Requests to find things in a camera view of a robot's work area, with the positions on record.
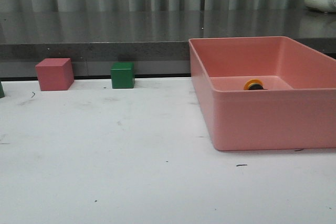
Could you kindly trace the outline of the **pink plastic bin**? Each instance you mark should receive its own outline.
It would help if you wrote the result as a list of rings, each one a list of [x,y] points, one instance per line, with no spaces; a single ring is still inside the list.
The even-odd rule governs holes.
[[[291,38],[189,40],[191,77],[220,151],[335,147],[335,60]],[[244,90],[259,79],[267,90]]]

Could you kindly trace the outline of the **green cube block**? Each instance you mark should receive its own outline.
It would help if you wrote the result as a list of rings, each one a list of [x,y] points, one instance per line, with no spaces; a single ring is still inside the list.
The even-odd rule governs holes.
[[[111,81],[114,89],[133,89],[135,84],[134,63],[115,62],[111,67]]]

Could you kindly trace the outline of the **green block at left edge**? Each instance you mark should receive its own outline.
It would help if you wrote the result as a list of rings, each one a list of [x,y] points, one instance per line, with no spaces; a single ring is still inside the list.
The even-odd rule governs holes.
[[[3,86],[2,86],[2,83],[0,82],[0,98],[3,98],[4,96],[5,94],[4,94]]]

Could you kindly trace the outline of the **pink cube block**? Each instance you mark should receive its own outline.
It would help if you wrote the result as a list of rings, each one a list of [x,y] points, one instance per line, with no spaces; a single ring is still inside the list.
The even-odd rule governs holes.
[[[74,82],[70,58],[46,58],[35,70],[41,91],[68,90]]]

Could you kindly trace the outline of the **yellow push button switch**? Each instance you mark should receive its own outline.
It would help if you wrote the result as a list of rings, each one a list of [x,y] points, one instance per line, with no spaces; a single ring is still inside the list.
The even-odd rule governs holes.
[[[259,79],[250,79],[244,84],[244,90],[267,90]]]

